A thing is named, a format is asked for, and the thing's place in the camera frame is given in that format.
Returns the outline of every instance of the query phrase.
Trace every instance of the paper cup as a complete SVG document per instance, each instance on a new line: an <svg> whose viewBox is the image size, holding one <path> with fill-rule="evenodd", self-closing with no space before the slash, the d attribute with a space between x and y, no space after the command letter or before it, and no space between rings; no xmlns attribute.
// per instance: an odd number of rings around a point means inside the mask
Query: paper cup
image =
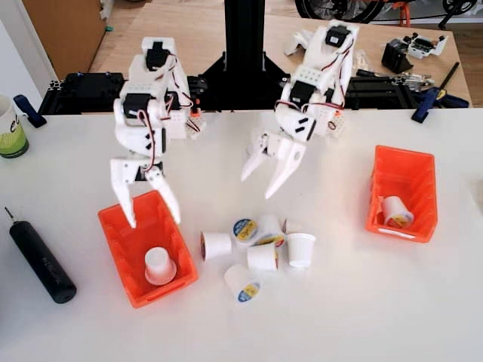
<svg viewBox="0 0 483 362"><path fill-rule="evenodd" d="M11 99L0 94L0 156L16 158L29 149L29 141Z"/></svg>
<svg viewBox="0 0 483 362"><path fill-rule="evenodd" d="M232 265L225 273L225 282L236 302L246 303L258 295L261 283L246 268L239 264Z"/></svg>
<svg viewBox="0 0 483 362"><path fill-rule="evenodd" d="M163 247L153 247L144 256L146 270L144 275L154 285L169 283L176 276L177 267Z"/></svg>
<svg viewBox="0 0 483 362"><path fill-rule="evenodd" d="M201 244L203 260L212 259L216 256L222 256L232 252L232 239L228 234L202 232Z"/></svg>
<svg viewBox="0 0 483 362"><path fill-rule="evenodd" d="M398 196L389 196L383 200L384 225L405 229L414 221L414 215L408 211Z"/></svg>
<svg viewBox="0 0 483 362"><path fill-rule="evenodd" d="M251 247L257 241L258 224L252 219L240 219L233 225L232 236L240 249Z"/></svg>
<svg viewBox="0 0 483 362"><path fill-rule="evenodd" d="M248 268L257 270L277 270L278 254L275 243L258 245L247 249Z"/></svg>
<svg viewBox="0 0 483 362"><path fill-rule="evenodd" d="M312 263L315 236L296 232L287 235L288 263L295 268L307 268Z"/></svg>
<svg viewBox="0 0 483 362"><path fill-rule="evenodd" d="M280 247L284 243L285 235L281 231L278 218L275 215L262 215L258 218L258 236L255 245L275 243Z"/></svg>

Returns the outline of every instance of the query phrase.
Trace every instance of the mug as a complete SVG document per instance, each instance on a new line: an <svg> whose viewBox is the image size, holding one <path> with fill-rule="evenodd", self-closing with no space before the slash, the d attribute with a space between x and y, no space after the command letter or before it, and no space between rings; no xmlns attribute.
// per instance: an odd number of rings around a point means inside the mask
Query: mug
<svg viewBox="0 0 483 362"><path fill-rule="evenodd" d="M0 94L0 156L16 158L29 149L29 141L20 124L20 116L7 96Z"/></svg>

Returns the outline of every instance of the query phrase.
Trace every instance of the blue handle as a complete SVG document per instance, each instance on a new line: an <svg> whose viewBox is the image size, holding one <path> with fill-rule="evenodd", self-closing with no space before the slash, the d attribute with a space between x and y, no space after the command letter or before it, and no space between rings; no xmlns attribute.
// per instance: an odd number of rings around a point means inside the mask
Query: blue handle
<svg viewBox="0 0 483 362"><path fill-rule="evenodd" d="M433 87L426 91L424 95L423 101L417 107L416 112L412 115L411 119L423 123L426 117L428 116L428 111L432 108L433 104L436 101L436 97L439 94L439 88Z"/></svg>
<svg viewBox="0 0 483 362"><path fill-rule="evenodd" d="M445 108L468 108L469 102L459 97L446 94L441 100L441 104Z"/></svg>
<svg viewBox="0 0 483 362"><path fill-rule="evenodd" d="M33 127L39 128L47 123L45 118L34 110L29 100L24 95L19 94L18 96L15 96L14 102L22 112L25 112L29 116L29 122Z"/></svg>

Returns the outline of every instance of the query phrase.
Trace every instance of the orange plastic basket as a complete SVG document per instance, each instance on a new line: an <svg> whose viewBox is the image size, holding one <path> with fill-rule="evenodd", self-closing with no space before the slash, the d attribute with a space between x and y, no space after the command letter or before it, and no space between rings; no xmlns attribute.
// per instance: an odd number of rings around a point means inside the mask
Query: orange plastic basket
<svg viewBox="0 0 483 362"><path fill-rule="evenodd" d="M99 211L100 224L114 258L122 285L135 308L190 285L198 279L188 248L168 207L158 192L134 199L137 227L132 229L120 205ZM174 279L162 286L148 283L144 276L144 255L152 247L165 248L176 263Z"/></svg>
<svg viewBox="0 0 483 362"><path fill-rule="evenodd" d="M381 200L399 196L414 215L407 229L384 225ZM427 243L438 223L435 158L428 153L376 146L371 201L365 228L370 232Z"/></svg>

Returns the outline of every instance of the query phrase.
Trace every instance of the wooden cabinet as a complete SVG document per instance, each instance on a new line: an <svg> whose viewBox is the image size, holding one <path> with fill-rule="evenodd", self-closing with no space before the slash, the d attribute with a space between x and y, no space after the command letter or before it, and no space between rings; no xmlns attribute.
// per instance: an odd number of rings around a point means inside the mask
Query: wooden cabinet
<svg viewBox="0 0 483 362"><path fill-rule="evenodd" d="M104 36L99 0L23 0L59 79L87 72Z"/></svg>

